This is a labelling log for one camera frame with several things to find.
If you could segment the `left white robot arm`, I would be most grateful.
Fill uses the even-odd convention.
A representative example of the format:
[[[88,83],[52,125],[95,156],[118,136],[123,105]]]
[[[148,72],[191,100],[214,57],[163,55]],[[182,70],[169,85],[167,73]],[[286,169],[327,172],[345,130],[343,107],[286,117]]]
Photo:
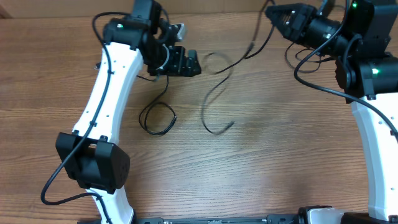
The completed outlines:
[[[155,1],[136,1],[132,12],[112,12],[98,36],[103,48],[98,76],[86,108],[70,134],[60,133],[55,147],[60,168],[95,200],[101,223],[132,223],[124,184],[130,158],[119,147],[127,100],[143,67],[158,77],[194,77],[201,66],[194,50],[180,42],[183,24],[171,24]]]

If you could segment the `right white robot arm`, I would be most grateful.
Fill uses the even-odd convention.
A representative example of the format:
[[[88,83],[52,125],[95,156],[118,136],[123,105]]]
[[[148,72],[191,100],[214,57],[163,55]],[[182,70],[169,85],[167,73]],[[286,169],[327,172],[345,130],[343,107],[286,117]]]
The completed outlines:
[[[347,1],[342,21],[328,18],[333,1],[320,7],[296,3],[270,6],[265,14],[282,36],[328,55],[339,90],[358,125],[368,173],[365,213],[303,207],[295,223],[397,222],[397,58],[386,49],[397,19],[397,2]]]

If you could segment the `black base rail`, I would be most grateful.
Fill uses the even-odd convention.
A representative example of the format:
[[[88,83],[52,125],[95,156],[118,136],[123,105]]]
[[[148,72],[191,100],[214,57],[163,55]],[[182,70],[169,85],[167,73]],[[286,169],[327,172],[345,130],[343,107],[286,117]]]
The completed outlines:
[[[234,218],[135,218],[132,224],[303,224],[304,218],[293,214],[272,214],[265,217]]]

